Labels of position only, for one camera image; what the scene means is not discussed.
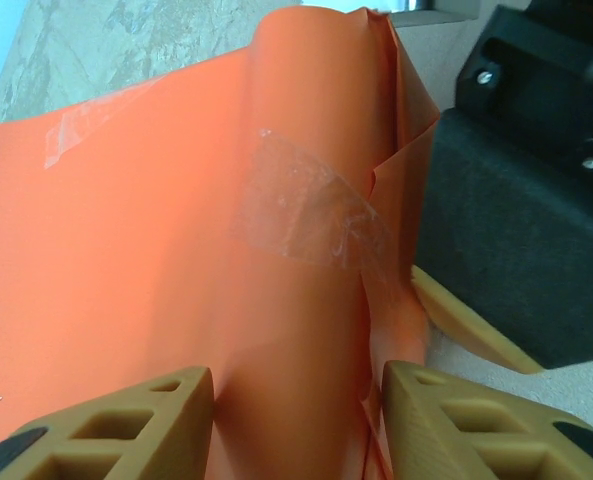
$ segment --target orange fabric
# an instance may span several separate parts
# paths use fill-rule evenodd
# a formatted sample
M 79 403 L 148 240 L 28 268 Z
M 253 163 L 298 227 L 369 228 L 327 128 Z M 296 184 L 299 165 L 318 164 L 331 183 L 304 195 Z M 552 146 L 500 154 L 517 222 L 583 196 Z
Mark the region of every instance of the orange fabric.
M 1 124 L 0 440 L 200 364 L 208 479 L 389 476 L 378 385 L 385 360 L 423 361 L 409 277 L 437 117 L 386 17 L 295 7 L 245 49 Z M 232 235 L 263 129 L 378 212 L 386 287 Z

